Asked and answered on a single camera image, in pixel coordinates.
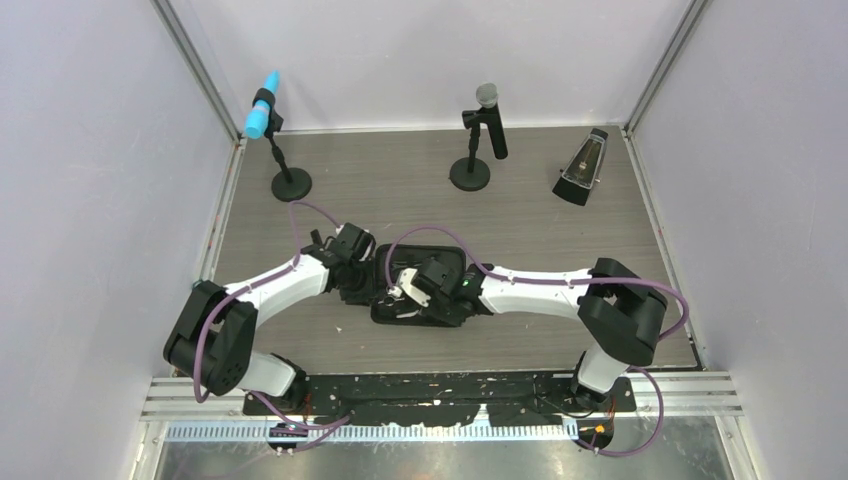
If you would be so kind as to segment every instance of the table surface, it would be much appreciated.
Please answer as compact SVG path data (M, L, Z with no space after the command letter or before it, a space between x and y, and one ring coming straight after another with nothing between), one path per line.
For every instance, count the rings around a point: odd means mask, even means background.
M614 258L643 278L668 282L630 159L616 128L610 134L601 182L586 206L567 203L551 188L590 128L525 128L506 132L510 155L496 160L486 132L478 157L492 179L478 192L456 189L451 164L467 153L463 130L279 135L292 167L313 179L307 200L342 222L391 243L424 224L459 233L481 261L516 270L571 271ZM251 278L288 261L295 243L287 205L271 194L279 168L264 139L249 142L224 233L215 281ZM331 232L320 215L300 207L308 232ZM450 245L421 232L411 244ZM670 306L665 328L679 318ZM255 348L291 359L310 373L447 372L571 369L592 338L579 322L536 314L469 319L458 329L378 325L366 307L346 306L337 293L307 299L266 322ZM656 366L691 366L684 331L658 348Z

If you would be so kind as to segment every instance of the blue microphone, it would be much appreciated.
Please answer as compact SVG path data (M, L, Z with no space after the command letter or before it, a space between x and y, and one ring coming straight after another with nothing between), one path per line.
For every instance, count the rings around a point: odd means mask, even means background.
M265 79L263 88L277 94L277 86L280 84L280 72L274 70ZM257 139L265 134L265 129L268 128L268 117L271 114L271 106L265 100L257 100L253 105L253 109L247 114L247 121L244 122L244 133L249 138Z

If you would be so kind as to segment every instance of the microphone stand base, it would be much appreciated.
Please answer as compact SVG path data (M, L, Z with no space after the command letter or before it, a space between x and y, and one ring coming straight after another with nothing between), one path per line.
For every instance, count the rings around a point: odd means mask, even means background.
M312 177L302 168L290 168L292 181L287 182L283 172L271 180L271 192L281 202L300 200L312 190Z
M468 157L460 158L451 167L450 180L453 186L466 192L476 192L489 184L489 166L480 159L474 160L474 171L468 171Z

